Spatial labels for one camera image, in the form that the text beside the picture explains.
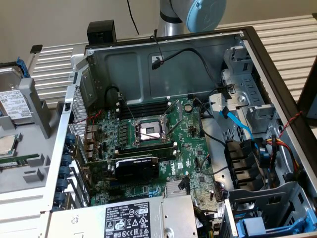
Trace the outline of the hard disk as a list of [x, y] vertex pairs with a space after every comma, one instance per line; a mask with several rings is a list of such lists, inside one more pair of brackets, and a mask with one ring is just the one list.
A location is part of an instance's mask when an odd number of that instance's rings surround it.
[[29, 72], [22, 59], [0, 63], [0, 117], [10, 117], [15, 125], [33, 122], [29, 105], [19, 90], [22, 79], [27, 77]]

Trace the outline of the blue disk carrier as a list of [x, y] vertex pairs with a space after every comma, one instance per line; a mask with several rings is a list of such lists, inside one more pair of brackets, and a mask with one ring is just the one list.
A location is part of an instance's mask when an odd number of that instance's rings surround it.
[[310, 233], [317, 230], [317, 217], [312, 209], [307, 211], [305, 218], [291, 220], [292, 224], [266, 229], [263, 219], [260, 217], [242, 219], [236, 224], [239, 238], [276, 238], [302, 233]]

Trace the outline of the CPU socket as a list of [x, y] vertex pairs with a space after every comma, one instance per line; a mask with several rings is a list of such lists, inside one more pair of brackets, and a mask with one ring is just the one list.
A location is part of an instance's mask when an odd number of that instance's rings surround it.
[[136, 148], [173, 145], [168, 135], [167, 115], [134, 119], [131, 121], [131, 146]]

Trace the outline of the CPU socket cover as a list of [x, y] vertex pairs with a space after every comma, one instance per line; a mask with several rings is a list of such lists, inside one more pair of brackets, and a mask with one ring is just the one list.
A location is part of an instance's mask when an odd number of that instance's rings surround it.
[[181, 122], [183, 120], [183, 113], [182, 113], [182, 105], [180, 103], [180, 100], [177, 99], [176, 101], [174, 101], [173, 103], [171, 103], [167, 110], [163, 113], [163, 115], [161, 116], [162, 118], [165, 118], [167, 113], [172, 111], [172, 109], [176, 108], [178, 111], [178, 122]]

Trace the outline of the green Dell motherboard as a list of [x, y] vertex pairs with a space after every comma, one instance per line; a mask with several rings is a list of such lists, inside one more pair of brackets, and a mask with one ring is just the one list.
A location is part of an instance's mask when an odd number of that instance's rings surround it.
[[[223, 190], [215, 181], [220, 169], [212, 168], [208, 138], [201, 132], [201, 119], [206, 107], [199, 106], [197, 99], [179, 98], [183, 120], [178, 122], [176, 108], [167, 113], [168, 135], [173, 145], [136, 148], [131, 146], [131, 121], [134, 119], [163, 115], [168, 106], [177, 99], [127, 107], [117, 104], [113, 109], [92, 115], [87, 126], [85, 150], [87, 163], [83, 173], [91, 190], [90, 205], [105, 205], [141, 198], [163, 197], [167, 182], [183, 180], [188, 183], [191, 199], [211, 220], [220, 219], [224, 212]], [[193, 110], [187, 113], [184, 106]], [[94, 181], [87, 164], [122, 158], [150, 155], [159, 159], [159, 176], [149, 182], [120, 183], [112, 180]]]

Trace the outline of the open Dell PC case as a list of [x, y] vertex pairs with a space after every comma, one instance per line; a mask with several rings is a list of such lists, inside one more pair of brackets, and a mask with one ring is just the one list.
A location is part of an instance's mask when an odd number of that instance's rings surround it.
[[[68, 87], [49, 176], [52, 214], [92, 207], [83, 167], [92, 115], [113, 109], [197, 99], [206, 107], [208, 138], [224, 212], [211, 220], [193, 204], [197, 238], [239, 238], [236, 224], [260, 217], [266, 229], [292, 224], [312, 209], [317, 217], [317, 140], [251, 27], [178, 37], [87, 46]], [[227, 140], [253, 140], [264, 186], [235, 189], [224, 149]]]

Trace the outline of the black graphics card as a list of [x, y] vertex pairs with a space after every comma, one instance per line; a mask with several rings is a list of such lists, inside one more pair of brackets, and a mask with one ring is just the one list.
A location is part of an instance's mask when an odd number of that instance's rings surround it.
[[159, 177], [159, 159], [150, 155], [87, 164], [94, 181], [149, 182]]

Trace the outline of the silver chipset heat sink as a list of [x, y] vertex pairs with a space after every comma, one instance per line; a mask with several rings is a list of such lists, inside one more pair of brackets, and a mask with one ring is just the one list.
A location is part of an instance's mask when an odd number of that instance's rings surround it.
[[166, 183], [165, 195], [167, 198], [190, 195], [189, 184], [183, 180], [170, 181]]

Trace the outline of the black plastic fin shroud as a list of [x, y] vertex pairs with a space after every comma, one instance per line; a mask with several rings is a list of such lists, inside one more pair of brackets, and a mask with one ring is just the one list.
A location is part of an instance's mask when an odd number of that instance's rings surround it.
[[264, 179], [256, 159], [253, 140], [227, 140], [224, 154], [235, 189], [258, 191], [263, 188]]

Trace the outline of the grey power supply unit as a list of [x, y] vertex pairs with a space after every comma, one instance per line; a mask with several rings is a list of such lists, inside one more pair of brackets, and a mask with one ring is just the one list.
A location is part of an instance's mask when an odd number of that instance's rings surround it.
[[47, 238], [197, 238], [191, 197], [152, 197], [52, 214]]

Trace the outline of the black box behind case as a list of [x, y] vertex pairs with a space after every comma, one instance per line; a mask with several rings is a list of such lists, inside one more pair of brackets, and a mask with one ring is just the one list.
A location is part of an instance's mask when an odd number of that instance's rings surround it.
[[117, 42], [114, 20], [90, 22], [87, 38], [90, 45]]

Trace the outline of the grey parts rack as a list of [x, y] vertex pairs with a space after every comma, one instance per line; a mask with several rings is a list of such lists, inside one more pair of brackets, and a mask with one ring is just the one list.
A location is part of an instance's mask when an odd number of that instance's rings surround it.
[[39, 154], [29, 165], [0, 169], [0, 194], [46, 185], [61, 113], [40, 98], [33, 78], [23, 78], [19, 90], [31, 111], [32, 123], [15, 125], [10, 117], [0, 117], [0, 137], [17, 134], [16, 156]]

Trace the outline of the green RAM stick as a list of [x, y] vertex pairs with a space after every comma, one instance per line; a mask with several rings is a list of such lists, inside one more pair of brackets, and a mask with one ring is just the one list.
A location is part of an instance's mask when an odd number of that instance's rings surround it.
[[37, 158], [39, 154], [0, 158], [0, 169], [14, 168], [29, 165], [28, 159]]

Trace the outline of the dark object beside case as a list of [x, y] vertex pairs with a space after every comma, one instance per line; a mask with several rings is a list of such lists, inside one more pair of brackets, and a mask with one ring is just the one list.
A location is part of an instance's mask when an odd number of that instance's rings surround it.
[[297, 105], [306, 118], [317, 120], [317, 56], [304, 84]]

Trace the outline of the silver CPU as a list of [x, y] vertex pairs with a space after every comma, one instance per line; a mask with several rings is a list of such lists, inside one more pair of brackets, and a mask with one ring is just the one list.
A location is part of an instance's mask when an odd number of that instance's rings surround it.
[[0, 137], [0, 159], [11, 158], [16, 152], [17, 134]]

